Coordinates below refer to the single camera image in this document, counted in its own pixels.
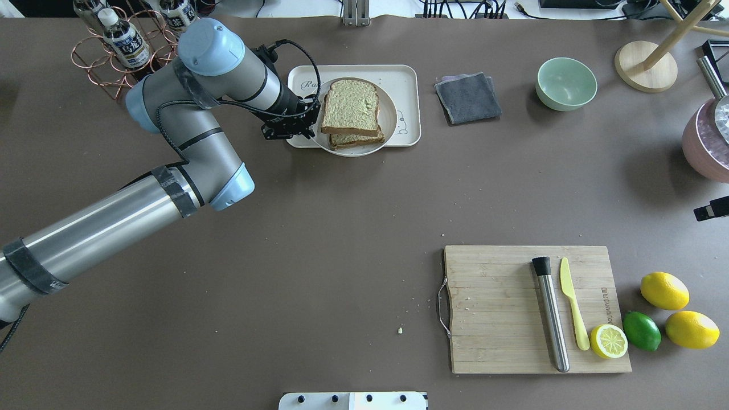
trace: bread slice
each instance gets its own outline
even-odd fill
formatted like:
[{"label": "bread slice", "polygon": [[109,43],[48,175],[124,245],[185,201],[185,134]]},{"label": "bread slice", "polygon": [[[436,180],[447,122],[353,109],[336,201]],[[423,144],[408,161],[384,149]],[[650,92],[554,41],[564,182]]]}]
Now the bread slice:
[{"label": "bread slice", "polygon": [[385,136],[379,126],[377,130],[378,135],[376,137],[356,134],[329,134],[329,147],[331,150],[338,150],[357,145],[382,144],[385,142]]},{"label": "bread slice", "polygon": [[338,80],[324,98],[323,134],[361,135],[378,138],[379,97],[374,85],[361,80]]}]

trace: copper wire rack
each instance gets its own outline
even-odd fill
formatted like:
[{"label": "copper wire rack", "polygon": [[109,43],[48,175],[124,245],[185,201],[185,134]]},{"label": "copper wire rack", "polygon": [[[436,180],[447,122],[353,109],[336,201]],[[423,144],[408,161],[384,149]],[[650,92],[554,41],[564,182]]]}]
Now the copper wire rack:
[{"label": "copper wire rack", "polygon": [[[150,59],[142,67],[128,69],[124,67],[114,51],[104,42],[100,33],[89,28],[89,37],[76,43],[71,51],[71,62],[86,71],[89,81],[100,87],[115,101],[120,101],[125,92],[136,83],[135,74],[143,71],[154,72],[164,67],[177,56],[177,37],[167,27],[161,13],[150,9],[139,2],[142,10],[127,16],[127,12],[119,7],[112,7],[119,19],[132,23],[144,37],[150,48]],[[129,0],[129,10],[134,11]]]}]

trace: mint green bowl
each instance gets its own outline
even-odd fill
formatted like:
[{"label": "mint green bowl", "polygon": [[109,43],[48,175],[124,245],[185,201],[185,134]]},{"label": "mint green bowl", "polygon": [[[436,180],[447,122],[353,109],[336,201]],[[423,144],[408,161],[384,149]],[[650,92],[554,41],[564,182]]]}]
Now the mint green bowl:
[{"label": "mint green bowl", "polygon": [[545,61],[537,73],[537,95],[557,111],[572,111],[597,94],[595,74],[583,63],[567,57]]}]

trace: white bottle cap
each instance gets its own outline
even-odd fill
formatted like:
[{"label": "white bottle cap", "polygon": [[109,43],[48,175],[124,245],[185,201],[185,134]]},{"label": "white bottle cap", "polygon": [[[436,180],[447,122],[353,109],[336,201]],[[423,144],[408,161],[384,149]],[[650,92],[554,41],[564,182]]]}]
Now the white bottle cap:
[{"label": "white bottle cap", "polygon": [[117,12],[108,7],[106,9],[99,10],[97,16],[99,21],[101,21],[101,24],[104,24],[106,27],[113,26],[119,21]]}]

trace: gray cloth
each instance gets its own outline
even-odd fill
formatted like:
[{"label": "gray cloth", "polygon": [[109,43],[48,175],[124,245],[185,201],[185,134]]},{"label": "gray cloth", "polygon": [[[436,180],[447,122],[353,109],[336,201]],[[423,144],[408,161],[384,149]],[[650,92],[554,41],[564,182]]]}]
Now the gray cloth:
[{"label": "gray cloth", "polygon": [[435,85],[435,92],[448,113],[451,124],[468,123],[502,114],[491,77],[478,72],[444,76],[441,80]]}]

